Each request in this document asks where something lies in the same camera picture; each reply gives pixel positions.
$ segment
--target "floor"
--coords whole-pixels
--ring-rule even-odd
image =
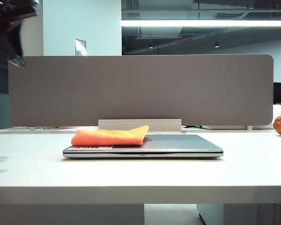
[[[145,225],[204,225],[196,204],[145,204]]]

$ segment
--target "ceiling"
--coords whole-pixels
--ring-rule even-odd
[[[122,0],[122,20],[281,20],[280,10],[281,0]],[[204,53],[215,42],[229,48],[277,38],[280,28],[123,27],[122,54]]]

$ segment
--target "orange cloth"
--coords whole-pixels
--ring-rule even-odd
[[[110,146],[110,145],[142,145],[149,126],[132,130],[77,130],[72,138],[72,145],[78,146]]]

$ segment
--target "fluorescent light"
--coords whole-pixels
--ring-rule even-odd
[[[281,20],[122,20],[122,27],[281,27]]]

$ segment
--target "silver laptop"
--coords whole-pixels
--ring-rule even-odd
[[[143,144],[117,146],[71,146],[69,158],[215,158],[223,150],[198,135],[146,135]]]

